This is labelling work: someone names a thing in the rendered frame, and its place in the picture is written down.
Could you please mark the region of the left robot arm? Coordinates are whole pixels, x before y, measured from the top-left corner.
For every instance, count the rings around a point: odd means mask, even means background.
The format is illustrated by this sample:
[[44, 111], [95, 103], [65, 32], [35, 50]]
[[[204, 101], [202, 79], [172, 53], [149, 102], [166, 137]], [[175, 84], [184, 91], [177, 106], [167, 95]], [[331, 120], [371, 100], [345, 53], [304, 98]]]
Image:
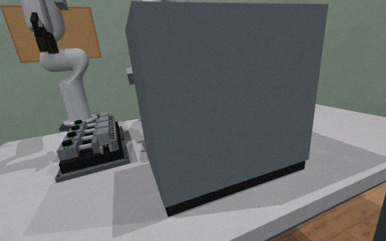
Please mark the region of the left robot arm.
[[[189, 0], [142, 0], [142, 1], [173, 1], [173, 2], [189, 2]], [[134, 78], [133, 78], [133, 71], [132, 68], [126, 68], [127, 76], [129, 79], [129, 84], [135, 84]]]

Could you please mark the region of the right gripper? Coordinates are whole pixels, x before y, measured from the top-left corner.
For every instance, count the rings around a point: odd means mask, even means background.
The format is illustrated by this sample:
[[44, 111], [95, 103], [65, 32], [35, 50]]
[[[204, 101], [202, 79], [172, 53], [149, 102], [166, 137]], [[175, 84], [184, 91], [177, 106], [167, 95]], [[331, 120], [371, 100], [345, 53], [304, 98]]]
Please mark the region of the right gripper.
[[[27, 27], [34, 32], [40, 52], [59, 54], [45, 0], [20, 0]], [[52, 47], [51, 47], [52, 46]]]

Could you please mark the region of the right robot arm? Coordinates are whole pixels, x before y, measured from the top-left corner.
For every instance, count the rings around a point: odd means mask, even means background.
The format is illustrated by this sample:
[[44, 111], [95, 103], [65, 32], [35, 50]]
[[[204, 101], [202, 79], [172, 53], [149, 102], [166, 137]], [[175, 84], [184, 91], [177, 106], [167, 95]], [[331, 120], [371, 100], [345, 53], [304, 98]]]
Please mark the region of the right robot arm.
[[[61, 10], [68, 10], [68, 5], [66, 0], [45, 1], [52, 20], [53, 34], [57, 43], [65, 34]], [[59, 54], [40, 52], [40, 63], [45, 70], [50, 72], [73, 71], [71, 76], [61, 80], [59, 83], [69, 117], [68, 120], [63, 122], [64, 125], [71, 126], [77, 120], [86, 121], [86, 123], [96, 120], [98, 116], [90, 113], [82, 81], [89, 65], [87, 53], [76, 48], [58, 50]]]

